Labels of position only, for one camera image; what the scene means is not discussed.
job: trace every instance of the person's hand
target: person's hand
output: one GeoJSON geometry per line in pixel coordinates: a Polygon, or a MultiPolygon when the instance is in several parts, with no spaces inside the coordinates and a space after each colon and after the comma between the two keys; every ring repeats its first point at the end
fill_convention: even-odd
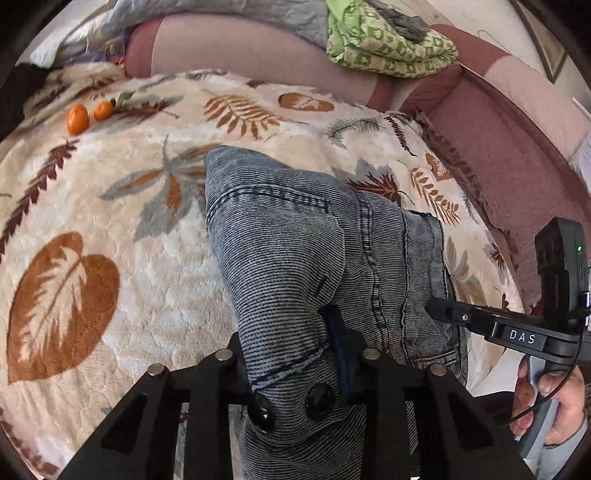
{"type": "MultiPolygon", "coordinates": [[[[531,407],[534,402],[534,389],[527,379],[528,365],[526,357],[523,357],[519,364],[517,373],[517,384],[515,386],[515,397],[513,399],[513,413],[511,417],[519,415],[526,408],[531,407]]],[[[540,394],[546,396],[562,382],[567,372],[549,372],[540,378],[538,388],[540,394]]],[[[575,368],[569,380],[553,397],[560,402],[554,425],[546,437],[546,445],[555,445],[567,440],[575,434],[583,423],[585,410],[585,382],[583,373],[579,367],[575,368]]],[[[525,434],[534,421],[534,412],[528,413],[525,417],[513,422],[511,431],[516,436],[525,434]]]]}

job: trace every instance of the bed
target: bed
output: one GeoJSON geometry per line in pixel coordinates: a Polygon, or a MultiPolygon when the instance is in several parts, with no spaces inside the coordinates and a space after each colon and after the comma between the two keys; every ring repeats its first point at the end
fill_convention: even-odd
{"type": "MultiPolygon", "coordinates": [[[[60,83],[61,94],[48,106],[33,107],[0,144],[0,300],[5,306],[0,338],[7,352],[0,374],[0,425],[27,466],[38,476],[55,478],[149,364],[193,365],[225,346],[235,330],[203,219],[203,155],[216,144],[252,148],[435,215],[444,226],[444,259],[461,300],[513,311],[531,308],[537,292],[531,273],[524,274],[531,283],[524,283],[519,269],[527,266],[537,223],[515,240],[510,223],[515,211],[504,205],[504,218],[495,197],[498,171],[478,171],[486,190],[470,189],[477,185],[470,179],[478,166],[495,158],[479,164],[471,144],[462,143],[465,137],[454,136],[459,129],[452,128],[450,114],[467,98],[461,89],[475,93],[474,85],[493,111],[500,108],[510,95],[492,95],[486,86],[499,92],[487,74],[498,71],[503,57],[492,54],[482,66],[465,54],[460,70],[451,67],[430,83],[401,88],[355,72],[365,77],[362,98],[348,97],[359,94],[350,88],[354,79],[335,92],[313,82],[285,85],[288,79],[266,79],[262,71],[227,73],[231,68],[220,65],[188,72],[171,67],[131,80],[103,64],[54,72],[48,88],[60,83]],[[66,111],[73,102],[91,108],[132,91],[112,119],[77,138],[66,132],[66,111]],[[460,103],[445,104],[452,94],[460,103]],[[405,115],[395,113],[398,108],[405,115]],[[441,140],[446,137],[449,145],[441,140]],[[462,171],[452,149],[472,172],[462,171]]],[[[512,109],[516,103],[517,98],[509,99],[499,115],[514,122],[525,115],[539,130],[540,120],[523,105],[512,109]]],[[[548,152],[558,151],[550,158],[558,181],[549,185],[560,187],[559,194],[569,200],[561,205],[579,215],[590,239],[586,176],[573,162],[589,124],[581,124],[571,110],[565,117],[574,118],[578,129],[570,150],[551,138],[550,148],[544,143],[548,132],[536,137],[535,129],[522,130],[541,164],[548,166],[548,152]],[[573,186],[575,198],[566,196],[573,186]]],[[[545,224],[551,216],[553,211],[543,207],[535,221],[545,224]]],[[[513,373],[501,375],[501,383],[491,378],[516,371],[518,360],[514,352],[471,338],[470,391],[512,388],[513,373]]]]}

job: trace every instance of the leaf-patterned blanket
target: leaf-patterned blanket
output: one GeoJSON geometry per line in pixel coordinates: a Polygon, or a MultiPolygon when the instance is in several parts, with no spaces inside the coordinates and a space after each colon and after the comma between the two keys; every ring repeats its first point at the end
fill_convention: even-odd
{"type": "MultiPolygon", "coordinates": [[[[203,217],[213,145],[432,213],[459,300],[520,311],[484,223],[396,115],[224,72],[125,80],[113,68],[56,73],[64,88],[37,95],[0,144],[0,425],[40,475],[57,476],[151,363],[194,365],[235,330],[203,217]],[[72,102],[92,111],[131,90],[113,117],[68,135],[72,102]]],[[[487,351],[470,357],[469,385],[498,359],[487,351]]]]}

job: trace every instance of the gray denim fabric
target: gray denim fabric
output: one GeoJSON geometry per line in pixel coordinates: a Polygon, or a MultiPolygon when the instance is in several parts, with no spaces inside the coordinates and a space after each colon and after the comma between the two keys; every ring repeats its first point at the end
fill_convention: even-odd
{"type": "MultiPolygon", "coordinates": [[[[327,420],[306,415],[316,384],[339,395],[317,311],[334,303],[368,346],[418,368],[445,364],[465,384],[463,330],[424,309],[433,296],[453,297],[441,224],[255,151],[215,147],[206,164],[207,228],[236,309],[248,378],[275,411],[270,433],[247,415],[238,418],[244,478],[358,479],[365,409],[344,408],[338,398],[327,420]]],[[[416,432],[411,439],[415,447],[416,432]]]]}

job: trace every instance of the green patterned cloth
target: green patterned cloth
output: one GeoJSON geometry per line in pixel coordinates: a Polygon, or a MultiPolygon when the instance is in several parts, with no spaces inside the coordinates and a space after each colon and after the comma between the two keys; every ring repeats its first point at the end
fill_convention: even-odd
{"type": "Polygon", "coordinates": [[[417,78],[437,73],[457,59],[456,46],[444,35],[430,30],[422,43],[412,43],[363,0],[326,0],[326,5],[326,53],[335,63],[394,77],[417,78]]]}

